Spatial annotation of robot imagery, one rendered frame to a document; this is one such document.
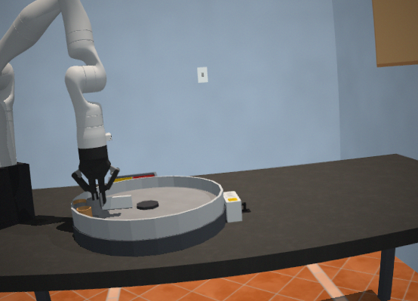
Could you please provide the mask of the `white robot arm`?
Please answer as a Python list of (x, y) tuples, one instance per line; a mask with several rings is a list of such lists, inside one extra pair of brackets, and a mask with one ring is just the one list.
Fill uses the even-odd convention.
[(112, 140), (111, 133), (104, 129), (102, 106), (83, 96), (105, 88), (106, 71), (94, 47), (91, 23), (80, 0), (36, 0), (20, 12), (0, 41), (0, 167), (17, 164), (12, 111), (14, 70), (9, 62), (31, 48), (60, 12), (69, 56), (86, 64), (71, 66), (65, 74), (75, 110), (78, 148), (97, 148)]

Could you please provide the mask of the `white round turntable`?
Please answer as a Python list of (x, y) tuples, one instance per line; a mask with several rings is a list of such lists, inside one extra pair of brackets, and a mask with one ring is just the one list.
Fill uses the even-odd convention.
[(200, 177), (122, 180), (105, 193), (103, 212), (93, 217), (73, 208), (74, 200), (90, 198), (91, 193), (75, 197), (72, 226), (83, 248), (110, 256), (184, 250), (216, 236), (226, 221), (242, 221), (242, 213), (251, 212), (235, 191), (223, 192), (219, 183)]

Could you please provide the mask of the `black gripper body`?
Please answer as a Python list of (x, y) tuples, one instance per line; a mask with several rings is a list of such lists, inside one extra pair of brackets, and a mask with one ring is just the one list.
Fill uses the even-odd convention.
[(111, 163), (108, 158), (107, 145), (90, 148), (90, 149), (79, 149), (79, 166), (78, 169), (88, 179), (87, 168), (90, 167), (92, 170), (93, 180), (97, 180), (97, 167), (102, 168), (102, 177), (104, 178), (110, 169)]

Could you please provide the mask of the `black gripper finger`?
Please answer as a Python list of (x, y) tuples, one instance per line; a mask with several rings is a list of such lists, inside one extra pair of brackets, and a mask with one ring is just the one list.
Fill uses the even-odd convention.
[(81, 177), (81, 171), (78, 169), (72, 174), (72, 178), (77, 182), (77, 184), (80, 185), (80, 187), (85, 192), (90, 192), (92, 194), (92, 200), (97, 200), (98, 192), (97, 192), (97, 186), (96, 186), (96, 180), (93, 180), (92, 170), (90, 167), (87, 168), (87, 175), (88, 175), (88, 182), (89, 185), (84, 181), (84, 179)]
[(97, 167), (97, 180), (99, 185), (99, 196), (100, 196), (100, 206), (103, 207), (106, 203), (106, 190), (109, 190), (112, 186), (112, 184), (115, 181), (115, 178), (117, 177), (120, 169), (117, 167), (110, 166), (110, 174), (112, 175), (109, 182), (105, 185), (105, 179), (102, 177), (102, 168)]

